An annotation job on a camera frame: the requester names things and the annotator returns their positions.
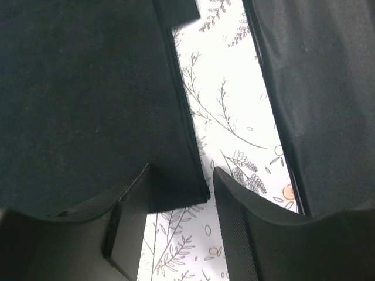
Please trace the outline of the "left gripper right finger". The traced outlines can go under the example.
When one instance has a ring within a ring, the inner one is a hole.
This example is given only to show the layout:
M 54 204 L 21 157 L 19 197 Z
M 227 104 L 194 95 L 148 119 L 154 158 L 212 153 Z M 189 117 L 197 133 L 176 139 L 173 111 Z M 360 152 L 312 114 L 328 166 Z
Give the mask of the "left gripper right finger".
M 213 172 L 231 280 L 373 280 L 374 211 L 309 217 Z

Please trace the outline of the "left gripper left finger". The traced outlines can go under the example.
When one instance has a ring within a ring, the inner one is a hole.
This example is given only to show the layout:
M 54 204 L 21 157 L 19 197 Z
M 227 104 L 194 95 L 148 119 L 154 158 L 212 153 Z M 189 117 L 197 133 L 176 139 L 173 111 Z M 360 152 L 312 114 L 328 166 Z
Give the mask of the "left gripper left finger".
M 56 217 L 1 210 L 2 280 L 135 280 L 151 168 Z

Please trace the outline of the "black t-shirt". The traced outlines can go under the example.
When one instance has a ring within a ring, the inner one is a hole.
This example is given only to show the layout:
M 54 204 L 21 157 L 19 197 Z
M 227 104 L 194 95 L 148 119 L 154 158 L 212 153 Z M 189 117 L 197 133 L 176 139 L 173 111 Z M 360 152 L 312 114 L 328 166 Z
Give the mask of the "black t-shirt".
M 312 215 L 374 207 L 374 2 L 245 1 Z M 195 1 L 1 2 L 1 207 L 58 213 L 152 167 L 150 210 L 205 203 L 171 28 Z

